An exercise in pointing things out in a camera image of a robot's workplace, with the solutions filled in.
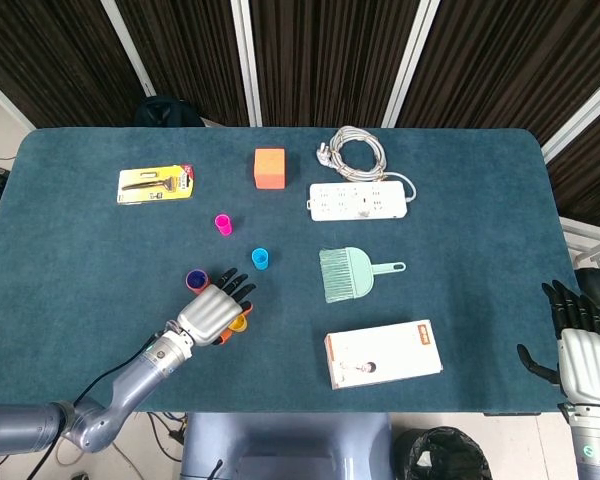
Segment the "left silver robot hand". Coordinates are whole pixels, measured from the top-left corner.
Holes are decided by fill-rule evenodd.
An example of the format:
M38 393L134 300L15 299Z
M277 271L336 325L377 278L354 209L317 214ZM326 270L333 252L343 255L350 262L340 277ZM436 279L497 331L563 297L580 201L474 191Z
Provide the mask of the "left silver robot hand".
M226 271L216 283L203 270L192 270L185 284L195 298L178 314L175 330L185 342L195 347L222 345L248 327L247 316L253 306L244 298L255 289L244 282L247 274L236 268Z

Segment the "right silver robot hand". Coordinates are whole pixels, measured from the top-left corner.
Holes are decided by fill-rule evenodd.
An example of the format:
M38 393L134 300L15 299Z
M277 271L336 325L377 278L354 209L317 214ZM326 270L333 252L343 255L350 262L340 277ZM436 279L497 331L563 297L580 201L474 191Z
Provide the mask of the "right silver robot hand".
M600 310L557 280L541 287L550 306L557 367L538 364L523 344L517 346L518 357L530 373L559 386L569 404L600 405Z

